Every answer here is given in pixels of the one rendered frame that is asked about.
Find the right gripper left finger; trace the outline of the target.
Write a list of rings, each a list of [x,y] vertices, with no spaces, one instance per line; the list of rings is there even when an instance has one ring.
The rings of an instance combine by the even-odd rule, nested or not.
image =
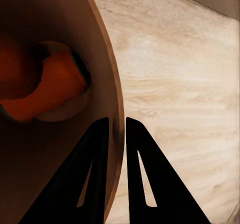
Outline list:
[[[104,117],[88,127],[18,224],[104,224],[108,149]],[[84,202],[77,207],[90,167]]]

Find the trash can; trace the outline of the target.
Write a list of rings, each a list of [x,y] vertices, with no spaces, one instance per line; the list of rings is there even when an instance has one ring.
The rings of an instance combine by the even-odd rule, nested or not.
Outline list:
[[[18,224],[88,127],[108,117],[105,224],[121,176],[126,124],[118,65],[97,4],[0,0],[0,32],[37,63],[57,52],[75,52],[91,83],[81,96],[26,123],[0,113],[0,224]],[[77,208],[84,204],[91,168]]]

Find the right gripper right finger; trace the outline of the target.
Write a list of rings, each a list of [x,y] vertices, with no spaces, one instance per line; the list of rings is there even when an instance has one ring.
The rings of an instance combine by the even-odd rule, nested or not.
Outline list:
[[[126,118],[129,224],[211,224],[144,124]],[[146,204],[140,153],[157,207]]]

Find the can of soda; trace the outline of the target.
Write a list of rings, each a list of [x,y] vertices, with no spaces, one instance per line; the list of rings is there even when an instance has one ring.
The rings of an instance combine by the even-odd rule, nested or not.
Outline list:
[[[18,100],[36,87],[40,67],[36,57],[0,32],[0,99]]]
[[[26,123],[81,96],[91,84],[75,52],[56,52],[41,60],[35,88],[25,97],[0,99],[0,113],[17,123]]]

